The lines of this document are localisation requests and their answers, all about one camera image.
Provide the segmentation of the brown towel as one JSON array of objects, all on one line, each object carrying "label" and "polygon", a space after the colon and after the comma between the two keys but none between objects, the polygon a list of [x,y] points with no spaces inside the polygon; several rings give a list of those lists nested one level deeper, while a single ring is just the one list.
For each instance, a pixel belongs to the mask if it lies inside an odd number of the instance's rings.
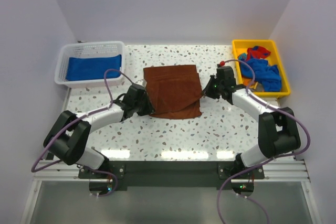
[{"label": "brown towel", "polygon": [[148,67],[143,69],[146,90],[155,109],[153,117],[171,120],[202,115],[202,87],[196,65]]}]

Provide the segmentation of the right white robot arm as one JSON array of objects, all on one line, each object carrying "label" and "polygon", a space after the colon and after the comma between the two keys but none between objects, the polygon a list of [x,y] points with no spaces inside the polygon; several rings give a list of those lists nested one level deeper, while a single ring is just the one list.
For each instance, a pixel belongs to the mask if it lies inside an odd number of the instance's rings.
[{"label": "right white robot arm", "polygon": [[266,101],[246,90],[245,85],[237,84],[232,67],[218,67],[216,74],[210,76],[203,94],[212,99],[224,99],[244,110],[258,123],[258,143],[236,155],[231,175],[246,178],[252,173],[253,166],[301,146],[292,109],[267,105]]}]

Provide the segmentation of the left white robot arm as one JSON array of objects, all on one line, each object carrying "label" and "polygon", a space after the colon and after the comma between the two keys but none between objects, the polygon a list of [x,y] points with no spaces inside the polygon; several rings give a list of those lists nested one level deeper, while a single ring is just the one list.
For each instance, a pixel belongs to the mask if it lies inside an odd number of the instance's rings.
[{"label": "left white robot arm", "polygon": [[65,164],[84,166],[97,178],[104,178],[111,171],[109,159],[87,146],[90,134],[110,124],[123,122],[134,114],[144,116],[153,112],[145,87],[132,84],[125,94],[99,109],[79,114],[63,111],[45,138],[43,147]]}]

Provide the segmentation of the red and blue cloth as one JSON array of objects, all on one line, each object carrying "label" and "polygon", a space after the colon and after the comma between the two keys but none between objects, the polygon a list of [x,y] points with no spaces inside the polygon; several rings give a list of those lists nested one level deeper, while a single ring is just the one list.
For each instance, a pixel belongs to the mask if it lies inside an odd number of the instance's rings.
[{"label": "red and blue cloth", "polygon": [[247,60],[250,59],[266,59],[271,52],[262,46],[254,46],[247,49]]}]

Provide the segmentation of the crumpled blue towel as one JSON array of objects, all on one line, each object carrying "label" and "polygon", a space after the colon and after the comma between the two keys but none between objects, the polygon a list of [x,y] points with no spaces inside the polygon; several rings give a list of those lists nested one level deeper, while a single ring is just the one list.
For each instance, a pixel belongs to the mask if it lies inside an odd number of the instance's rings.
[{"label": "crumpled blue towel", "polygon": [[249,65],[255,73],[255,81],[259,82],[266,92],[280,92],[282,88],[281,76],[277,65],[270,66],[265,59],[251,58],[246,64],[240,63],[241,75],[252,79],[252,71],[247,67]]}]

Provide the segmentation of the folded blue towel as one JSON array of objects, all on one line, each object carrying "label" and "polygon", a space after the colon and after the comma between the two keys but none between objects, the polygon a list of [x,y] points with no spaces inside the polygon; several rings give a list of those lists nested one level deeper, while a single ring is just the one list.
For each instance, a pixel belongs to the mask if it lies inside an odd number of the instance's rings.
[{"label": "folded blue towel", "polygon": [[122,55],[98,58],[69,58],[66,80],[85,81],[104,79],[108,69],[120,69]]}]

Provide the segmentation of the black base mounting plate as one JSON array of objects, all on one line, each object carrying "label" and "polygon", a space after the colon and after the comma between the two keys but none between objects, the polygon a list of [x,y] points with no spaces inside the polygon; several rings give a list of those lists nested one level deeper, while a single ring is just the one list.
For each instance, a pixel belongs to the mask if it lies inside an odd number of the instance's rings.
[{"label": "black base mounting plate", "polygon": [[105,193],[111,186],[119,191],[129,187],[215,187],[230,176],[233,161],[110,161],[107,174],[81,168],[80,179],[89,180],[91,192]]}]

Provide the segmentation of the white plastic laundry basket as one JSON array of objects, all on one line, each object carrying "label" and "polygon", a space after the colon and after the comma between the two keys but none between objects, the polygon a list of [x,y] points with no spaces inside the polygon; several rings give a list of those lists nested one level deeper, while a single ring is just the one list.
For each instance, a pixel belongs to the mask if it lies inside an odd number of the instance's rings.
[{"label": "white plastic laundry basket", "polygon": [[125,45],[121,41],[103,41],[103,42],[88,42],[68,44],[62,47],[55,69],[55,83],[65,85],[70,88],[88,88],[88,87],[103,87],[104,79],[100,80],[85,80],[85,81],[68,81],[66,74],[68,70],[69,58],[98,58],[98,57],[113,57],[119,54],[122,55],[122,64],[118,72],[111,71],[107,73],[107,81],[109,85],[118,85],[121,83],[125,69]]}]

